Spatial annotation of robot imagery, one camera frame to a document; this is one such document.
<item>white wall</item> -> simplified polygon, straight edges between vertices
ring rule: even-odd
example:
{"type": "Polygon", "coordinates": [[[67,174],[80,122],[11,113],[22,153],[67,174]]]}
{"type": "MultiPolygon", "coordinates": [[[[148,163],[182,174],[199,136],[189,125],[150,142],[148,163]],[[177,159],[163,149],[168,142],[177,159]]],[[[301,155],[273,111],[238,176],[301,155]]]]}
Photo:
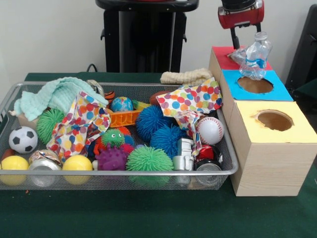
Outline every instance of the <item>white wall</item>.
{"type": "MultiPolygon", "coordinates": [[[[314,0],[266,0],[263,30],[273,42],[269,61],[286,80],[296,46],[314,0]]],[[[181,70],[207,67],[212,45],[232,45],[230,30],[217,17],[220,0],[201,0],[187,13],[187,38],[181,70]]],[[[103,10],[94,0],[0,0],[0,100],[28,72],[78,72],[95,63],[105,70],[100,41],[103,10]]],[[[237,29],[242,45],[251,44],[255,27],[237,29]]]]}

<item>yellow ball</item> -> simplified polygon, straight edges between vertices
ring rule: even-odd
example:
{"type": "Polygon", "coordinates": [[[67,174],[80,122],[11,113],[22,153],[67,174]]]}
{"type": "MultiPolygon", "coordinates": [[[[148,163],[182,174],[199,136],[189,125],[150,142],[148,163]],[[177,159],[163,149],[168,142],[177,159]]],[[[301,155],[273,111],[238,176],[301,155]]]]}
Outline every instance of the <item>yellow ball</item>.
{"type": "MultiPolygon", "coordinates": [[[[90,160],[83,155],[74,155],[66,160],[63,165],[63,170],[68,171],[92,171],[93,165],[90,160]]],[[[73,185],[80,185],[87,182],[90,176],[64,176],[67,182],[73,185]]]]}
{"type": "MultiPolygon", "coordinates": [[[[21,156],[9,156],[1,162],[3,170],[27,170],[29,163],[21,156]]],[[[9,186],[17,186],[26,180],[26,175],[1,175],[0,180],[9,186]]]]}

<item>black cable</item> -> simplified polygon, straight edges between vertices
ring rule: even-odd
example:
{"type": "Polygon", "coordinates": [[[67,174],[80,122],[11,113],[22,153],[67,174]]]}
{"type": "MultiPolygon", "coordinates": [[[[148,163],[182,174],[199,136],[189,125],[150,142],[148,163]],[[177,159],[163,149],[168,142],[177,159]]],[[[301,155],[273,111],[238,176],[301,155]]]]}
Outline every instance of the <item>black cable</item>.
{"type": "Polygon", "coordinates": [[[91,63],[91,64],[88,66],[86,72],[89,72],[89,70],[90,70],[91,67],[94,68],[95,72],[98,72],[97,67],[96,67],[93,63],[91,63]]]}

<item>green spiky ball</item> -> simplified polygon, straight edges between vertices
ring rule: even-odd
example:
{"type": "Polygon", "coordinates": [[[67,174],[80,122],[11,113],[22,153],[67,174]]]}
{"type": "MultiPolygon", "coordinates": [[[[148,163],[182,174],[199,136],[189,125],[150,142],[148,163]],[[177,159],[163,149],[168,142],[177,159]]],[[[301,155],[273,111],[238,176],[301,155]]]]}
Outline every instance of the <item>green spiky ball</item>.
{"type": "MultiPolygon", "coordinates": [[[[161,149],[140,147],[128,156],[126,169],[129,171],[172,171],[173,162],[161,149]]],[[[162,187],[169,176],[131,176],[130,180],[140,186],[162,187]]]]}
{"type": "Polygon", "coordinates": [[[109,129],[101,137],[103,145],[110,143],[111,147],[120,147],[124,144],[124,135],[120,130],[109,129]]]}
{"type": "Polygon", "coordinates": [[[59,109],[53,108],[39,116],[36,124],[36,131],[40,141],[47,144],[52,138],[52,132],[57,123],[62,122],[65,113],[59,109]]]}

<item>metal basket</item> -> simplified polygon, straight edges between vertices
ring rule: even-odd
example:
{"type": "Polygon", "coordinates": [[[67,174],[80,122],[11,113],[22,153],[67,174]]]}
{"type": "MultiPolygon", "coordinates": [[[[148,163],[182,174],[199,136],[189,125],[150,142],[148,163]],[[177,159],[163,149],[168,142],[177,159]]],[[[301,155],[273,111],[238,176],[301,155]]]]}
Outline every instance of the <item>metal basket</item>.
{"type": "MultiPolygon", "coordinates": [[[[37,93],[45,82],[23,82],[14,85],[0,105],[0,155],[9,148],[8,137],[11,131],[19,126],[16,117],[8,111],[13,110],[16,99],[22,91],[37,93]]],[[[101,83],[104,91],[115,91],[116,96],[125,96],[142,102],[149,102],[151,95],[158,91],[173,91],[179,85],[135,84],[135,83],[101,83]]],[[[217,144],[223,153],[222,171],[171,171],[171,172],[130,172],[130,171],[18,171],[0,170],[0,177],[10,179],[13,183],[24,181],[19,185],[6,185],[0,181],[0,189],[13,190],[218,190],[228,175],[238,170],[238,162],[234,147],[228,133],[221,110],[217,110],[217,117],[222,121],[225,131],[224,138],[217,144]],[[81,185],[74,185],[68,181],[86,181],[81,185]]],[[[138,137],[134,126],[129,127],[136,144],[144,144],[138,137]]],[[[39,142],[36,149],[45,149],[39,142]]],[[[30,154],[21,155],[29,159],[30,154]]]]}

